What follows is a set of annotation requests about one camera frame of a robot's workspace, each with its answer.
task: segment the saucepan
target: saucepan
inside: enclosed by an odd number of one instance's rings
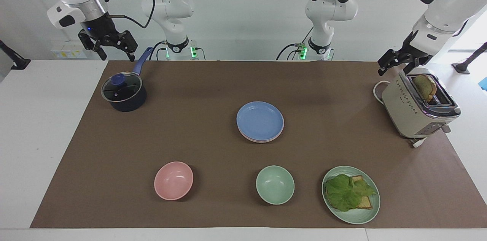
[[[152,47],[148,47],[144,51],[132,72],[117,73],[105,81],[101,87],[101,95],[110,102],[113,108],[118,111],[129,112],[144,104],[147,98],[147,91],[142,83],[140,73],[142,65],[152,51]]]

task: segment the blue lid knob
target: blue lid knob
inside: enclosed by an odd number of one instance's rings
[[[125,82],[125,75],[122,73],[111,76],[110,83],[115,86],[122,85]]]

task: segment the black stand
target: black stand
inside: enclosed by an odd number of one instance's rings
[[[473,54],[470,57],[468,57],[468,59],[466,59],[466,61],[464,61],[462,63],[453,63],[452,66],[455,68],[455,70],[457,71],[457,73],[460,73],[460,74],[470,74],[470,72],[466,68],[468,67],[468,65],[471,62],[473,62],[474,59],[476,59],[478,56],[480,56],[480,54],[482,54],[483,52],[485,52],[485,50],[487,50],[487,42],[484,43],[484,45],[482,45],[475,52],[473,52]]]
[[[14,61],[14,66],[11,68],[12,70],[24,70],[31,61],[30,59],[24,59],[21,55],[17,54],[17,52],[5,45],[2,40],[0,40],[0,49]]]

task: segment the table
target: table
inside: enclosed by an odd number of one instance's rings
[[[74,134],[101,73],[103,61],[33,61],[24,71],[10,73],[0,83],[0,239],[118,239],[173,236],[173,239],[485,239],[487,229],[28,229],[32,218]],[[487,170],[482,164],[487,142],[481,130],[487,97],[466,75],[450,66],[428,64],[460,103],[463,114],[448,135],[458,156],[487,198]]]

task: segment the lettuce leaf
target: lettuce leaf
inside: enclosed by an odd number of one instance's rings
[[[351,177],[339,174],[325,183],[326,194],[330,205],[340,211],[357,208],[362,196],[375,194],[374,188],[365,181],[354,182]]]
[[[353,191],[359,196],[371,196],[376,193],[374,188],[370,187],[369,184],[363,180],[353,182]]]

